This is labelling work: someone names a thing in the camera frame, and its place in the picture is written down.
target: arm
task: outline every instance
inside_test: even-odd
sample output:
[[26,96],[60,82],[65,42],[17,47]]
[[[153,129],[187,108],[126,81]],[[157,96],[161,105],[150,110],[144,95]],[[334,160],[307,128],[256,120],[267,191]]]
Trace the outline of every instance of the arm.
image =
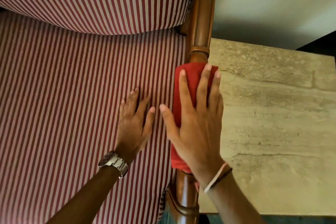
[[[179,156],[188,164],[200,186],[204,189],[224,163],[219,153],[223,116],[223,97],[219,92],[221,73],[216,72],[207,101],[207,86],[211,65],[207,64],[197,88],[197,106],[191,102],[186,72],[181,71],[179,91],[181,99],[181,128],[174,122],[171,111],[160,105],[166,125],[167,137]],[[233,175],[221,179],[208,195],[215,204],[224,223],[263,223],[261,216],[246,199]]]
[[[119,125],[115,152],[128,167],[137,153],[144,149],[150,135],[154,120],[155,108],[151,107],[146,116],[144,114],[150,97],[142,100],[137,108],[139,90],[131,91],[125,103],[122,100],[119,111]],[[77,194],[62,207],[49,221],[55,223],[92,223],[103,201],[118,180],[120,172],[114,167],[102,167]]]

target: watch face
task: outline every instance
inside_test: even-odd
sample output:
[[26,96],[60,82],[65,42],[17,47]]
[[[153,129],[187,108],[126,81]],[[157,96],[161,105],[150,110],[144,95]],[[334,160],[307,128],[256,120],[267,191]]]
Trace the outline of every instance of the watch face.
[[104,157],[99,161],[98,166],[102,167],[103,165],[105,165],[110,160],[110,158],[112,158],[113,153],[114,153],[113,151],[110,151],[107,154],[105,154]]

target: hand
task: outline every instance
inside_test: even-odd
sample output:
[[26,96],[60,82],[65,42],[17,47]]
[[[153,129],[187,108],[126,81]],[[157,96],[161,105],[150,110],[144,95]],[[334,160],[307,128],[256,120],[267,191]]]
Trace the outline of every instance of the hand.
[[221,73],[215,73],[207,104],[210,70],[211,65],[205,65],[197,87],[196,108],[191,102],[186,72],[180,72],[180,129],[169,108],[160,105],[168,139],[203,187],[208,185],[224,163],[219,153],[223,116],[223,97],[219,92]]
[[136,88],[130,92],[126,103],[124,99],[121,101],[119,110],[115,152],[128,164],[145,148],[153,130],[155,107],[149,109],[144,125],[145,110],[151,97],[143,99],[137,109],[138,97],[139,89]]

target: silver watch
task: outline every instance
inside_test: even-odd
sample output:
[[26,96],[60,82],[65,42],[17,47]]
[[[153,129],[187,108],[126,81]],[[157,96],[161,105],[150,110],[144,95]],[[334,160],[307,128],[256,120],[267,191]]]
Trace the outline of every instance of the silver watch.
[[114,151],[110,151],[107,154],[104,155],[104,157],[99,161],[98,163],[99,167],[104,167],[104,166],[113,166],[116,169],[120,171],[120,177],[124,178],[128,171],[128,165],[127,163],[120,158]]

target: finger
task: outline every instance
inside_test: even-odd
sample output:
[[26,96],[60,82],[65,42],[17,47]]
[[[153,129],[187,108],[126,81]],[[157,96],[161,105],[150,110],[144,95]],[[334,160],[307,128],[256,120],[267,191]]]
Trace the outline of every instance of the finger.
[[137,107],[137,100],[139,97],[139,88],[136,87],[135,90],[132,90],[127,98],[126,104],[128,103],[127,115],[130,117],[134,116],[135,109]]
[[181,108],[184,110],[185,108],[193,108],[193,103],[191,101],[186,71],[184,69],[181,70],[179,75],[179,91],[180,91],[180,100],[181,100]]
[[138,110],[136,111],[136,116],[140,117],[140,119],[143,121],[144,120],[144,116],[145,116],[145,111],[146,111],[146,107],[148,105],[149,100],[151,99],[151,96],[147,96],[145,97],[139,104],[138,106]]
[[125,107],[125,100],[121,100],[120,107],[119,107],[119,122],[124,118],[124,107]]
[[155,118],[155,107],[151,107],[146,116],[145,126],[143,127],[142,137],[149,139],[153,130],[153,122]]
[[223,111],[224,111],[224,101],[222,94],[219,94],[218,97],[218,105],[217,105],[217,116],[219,118],[223,117]]
[[220,71],[216,71],[215,76],[212,80],[211,90],[209,94],[209,110],[212,113],[216,113],[218,98],[219,98],[219,85],[221,83],[221,73]]
[[167,137],[173,144],[175,144],[180,133],[179,128],[175,124],[174,116],[169,108],[163,104],[160,105],[160,111],[162,113],[163,122],[166,125]]
[[205,112],[207,110],[207,93],[208,93],[208,84],[209,84],[209,76],[212,65],[206,64],[203,72],[201,74],[201,79],[199,80],[197,91],[196,91],[196,111]]

